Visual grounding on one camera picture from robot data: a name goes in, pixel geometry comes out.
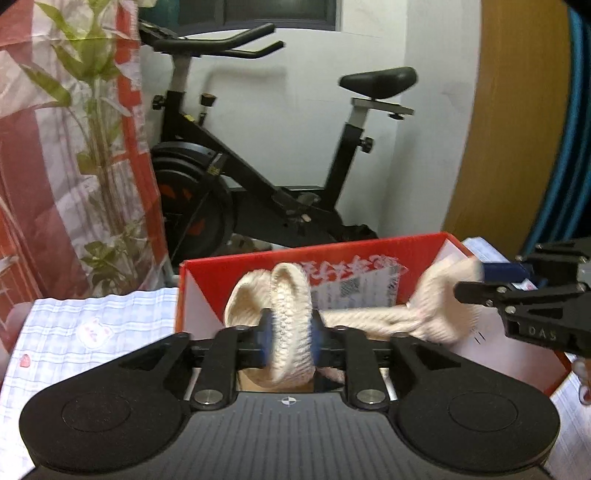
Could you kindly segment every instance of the checkered cloth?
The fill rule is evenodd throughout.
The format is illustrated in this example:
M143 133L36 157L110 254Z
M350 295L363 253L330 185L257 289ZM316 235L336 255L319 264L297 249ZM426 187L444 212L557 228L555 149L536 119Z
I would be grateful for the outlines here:
M35 302L0 393L0 479L20 479L33 468L18 431L25 403L45 387L172 334L177 290Z
M591 407L579 403L579 378L571 373L552 395L560 434L546 468L556 480L591 480Z

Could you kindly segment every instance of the cardboard box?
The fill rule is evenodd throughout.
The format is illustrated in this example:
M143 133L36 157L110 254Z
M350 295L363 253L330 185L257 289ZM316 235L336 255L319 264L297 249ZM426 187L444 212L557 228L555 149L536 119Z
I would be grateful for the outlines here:
M189 260L181 265L176 330L196 339L223 328L232 289L247 272L280 262L308 272L313 303L321 309L404 304L435 261L471 253L448 233L318 245L272 252ZM570 372L561 352L508 339L496 310L482 307L478 329L452 351L550 395Z

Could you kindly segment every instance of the rope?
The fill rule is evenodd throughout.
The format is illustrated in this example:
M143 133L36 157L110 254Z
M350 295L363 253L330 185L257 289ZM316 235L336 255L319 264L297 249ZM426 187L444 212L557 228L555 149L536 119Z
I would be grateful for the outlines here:
M478 306L459 303L453 295L458 281L479 281L482 264L476 258L441 260L418 281L408 305L320 311L328 327L345 325L368 336L386 339L409 333L438 343L453 343L467 336L478 319ZM273 311L272 351L264 369L248 369L246 375L261 387L284 388L308 383L315 372L310 352L312 302L305 272L295 264L280 263L272 272L255 270L234 288L224 312L226 326L255 326L261 310ZM343 372L322 368L332 380L344 382Z

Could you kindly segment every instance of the circular pad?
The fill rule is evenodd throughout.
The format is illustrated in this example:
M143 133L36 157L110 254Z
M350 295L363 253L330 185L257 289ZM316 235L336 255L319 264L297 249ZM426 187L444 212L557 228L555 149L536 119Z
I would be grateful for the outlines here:
M474 432L498 432L517 419L511 400L486 392L469 392L449 404L450 416L462 427Z
M184 413L181 402L152 385L149 374L121 369L107 380L81 375L35 395L19 425L33 462L104 473L163 450L180 431Z
M556 408L535 388L466 367L429 372L400 401L396 423L423 457L485 474L537 465L560 427Z

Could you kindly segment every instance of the bike frame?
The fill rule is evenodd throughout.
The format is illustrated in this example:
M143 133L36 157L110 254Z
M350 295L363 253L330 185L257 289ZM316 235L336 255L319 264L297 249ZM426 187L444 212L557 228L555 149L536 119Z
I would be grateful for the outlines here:
M215 137L191 115L183 112L184 95L192 57L173 56L173 76L164 102L162 142L188 142L225 154L223 170L241 188L232 189L236 210L235 233L253 238L299 247L339 241L344 226L335 206L349 174L357 147L360 146L366 117L371 109L394 114L412 114L411 109L367 99L352 99L353 109L345 123L324 187L277 187L251 167L243 158ZM305 235L294 239L288 209L277 201L279 194L289 193L295 202L302 192L313 192L320 200L306 208Z

